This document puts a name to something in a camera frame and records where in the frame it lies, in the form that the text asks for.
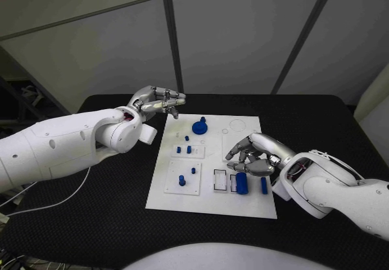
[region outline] black tabletop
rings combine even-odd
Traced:
[[[115,108],[130,99],[130,94],[92,96],[81,112]],[[259,116],[262,132],[295,152],[326,151],[366,178],[389,179],[388,166],[334,96],[190,94],[179,111]],[[316,219],[277,195],[277,220],[146,209],[166,115],[147,123],[159,130],[153,145],[138,142],[127,154],[94,166],[62,205],[12,217],[1,247],[55,262],[121,268],[173,246],[231,242],[284,251],[334,269],[389,269],[389,242],[363,233],[336,210]],[[19,210],[62,201],[85,174],[39,183]]]

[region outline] black table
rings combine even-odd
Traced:
[[[130,94],[92,96],[81,112],[125,105],[130,99]],[[190,94],[179,111],[259,116],[262,132],[295,152],[327,151],[366,178],[389,179],[388,166],[334,96]],[[10,218],[0,239],[9,251],[62,263],[121,268],[173,246],[231,242],[284,251],[334,269],[389,269],[389,242],[363,233],[336,210],[318,220],[277,195],[278,220],[146,209],[166,115],[147,123],[159,130],[153,145],[138,142],[127,154],[92,167],[66,203]],[[85,173],[39,183],[19,209],[62,201]]]

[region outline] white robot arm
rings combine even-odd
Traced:
[[[138,140],[151,144],[157,130],[143,122],[156,112],[177,118],[174,105],[184,104],[184,98],[166,88],[147,86],[127,106],[45,120],[1,139],[0,192],[79,172],[125,153]]]
[[[251,134],[236,143],[226,159],[239,153],[239,163],[228,167],[255,176],[268,176],[281,169],[272,191],[295,200],[317,218],[339,210],[363,231],[389,241],[389,183],[377,179],[356,180],[352,173],[313,150],[295,154],[287,146],[262,133]],[[268,159],[258,157],[267,154]],[[353,168],[333,158],[349,170]]]

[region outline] robotic hand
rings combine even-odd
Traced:
[[[1,139],[0,192],[79,172],[125,153],[138,140],[151,144],[157,130],[143,122],[159,112],[179,118],[174,106],[184,104],[184,98],[182,93],[147,86],[127,106],[49,119]]]
[[[353,168],[337,158],[317,150],[295,154],[287,146],[262,133],[252,133],[236,143],[226,159],[239,153],[239,163],[229,169],[255,176],[268,176],[280,168],[272,191],[295,200],[317,218],[337,209],[363,231],[389,241],[389,184],[377,179],[363,179]],[[258,159],[267,154],[268,159]],[[331,159],[352,170],[352,173]]]

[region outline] white board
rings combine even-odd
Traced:
[[[203,135],[196,135],[192,125],[202,116],[206,118],[209,130]],[[223,156],[235,143],[252,132],[261,132],[259,119],[254,116],[180,114],[177,120],[171,115],[167,116],[147,209],[277,219],[274,195],[271,192],[267,195],[262,194],[259,177],[248,175],[249,193],[246,195],[231,192],[231,175],[236,172],[228,169]],[[182,146],[182,156],[177,155],[177,145]],[[200,146],[203,146],[203,157],[193,158],[186,155],[189,145],[195,146],[193,149],[196,147],[202,149]],[[200,176],[199,182],[190,180],[192,163],[199,164],[200,167],[200,170],[196,169]],[[180,168],[179,173],[184,173],[187,185],[190,181],[196,185],[199,183],[199,190],[195,189],[197,193],[192,190],[186,191],[190,185],[180,187],[176,172],[171,173],[177,168]],[[226,171],[225,192],[215,191],[215,169]],[[174,192],[167,193],[166,187],[171,185]]]

